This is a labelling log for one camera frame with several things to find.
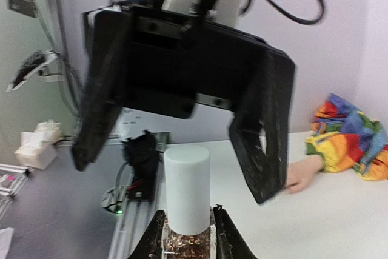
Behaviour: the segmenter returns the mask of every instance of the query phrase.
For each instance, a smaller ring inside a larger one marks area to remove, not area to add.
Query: red wire
[[[130,191],[130,190],[132,190],[132,189],[134,189],[142,184],[143,184],[143,180],[138,180],[135,183],[133,183],[130,187],[128,187],[127,191]]]

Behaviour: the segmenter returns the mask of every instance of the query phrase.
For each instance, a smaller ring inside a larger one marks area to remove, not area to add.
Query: electronic component
[[[11,83],[8,85],[7,92],[18,90],[29,77],[37,74],[43,70],[50,63],[58,58],[58,54],[54,51],[36,51],[28,59],[26,59],[16,75],[13,77]]]

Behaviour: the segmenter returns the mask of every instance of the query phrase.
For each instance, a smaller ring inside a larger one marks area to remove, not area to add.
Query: white wall
[[[388,129],[388,0],[369,0],[364,58],[354,103]]]
[[[277,0],[299,16],[314,16],[314,0]],[[291,130],[309,128],[315,109],[330,92],[352,99],[356,90],[366,26],[366,0],[326,0],[328,14],[321,25],[305,27],[289,21],[263,0],[255,0],[238,28],[261,36],[286,51],[298,66]],[[70,60],[85,72],[80,14],[106,5],[107,0],[62,0]],[[152,130],[169,130],[177,141],[227,137],[228,112],[198,107],[189,123],[138,113]]]
[[[22,62],[38,49],[50,49],[39,21],[8,10],[6,0],[0,0],[0,163],[15,163],[13,151],[20,145],[21,131],[34,130],[38,122],[54,119],[63,122],[65,132],[72,129],[58,83],[35,77],[19,90],[5,92]]]

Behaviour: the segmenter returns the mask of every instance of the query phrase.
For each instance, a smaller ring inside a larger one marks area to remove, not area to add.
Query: white table
[[[304,157],[309,135],[290,135],[291,163]],[[224,205],[258,258],[388,258],[388,181],[363,181],[352,170],[320,173],[305,191],[280,193],[259,206],[231,143],[198,144],[212,154],[212,205]],[[165,198],[162,190],[160,209]]]

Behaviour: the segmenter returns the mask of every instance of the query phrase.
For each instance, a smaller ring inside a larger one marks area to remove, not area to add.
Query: colorful sleeve
[[[363,174],[364,165],[362,164],[356,164],[353,168],[363,180],[378,181],[388,179],[388,145],[372,160],[367,173]]]
[[[307,155],[320,155],[323,158],[323,170],[340,172],[353,167],[362,157],[358,148],[358,135],[339,132],[324,133],[306,139]]]
[[[367,152],[360,160],[360,164],[366,166],[366,171],[368,171],[368,165],[371,161],[384,149],[384,146],[387,144],[387,134],[381,123],[378,121],[369,121],[369,123],[371,124],[369,129],[372,129],[375,134],[370,140]]]

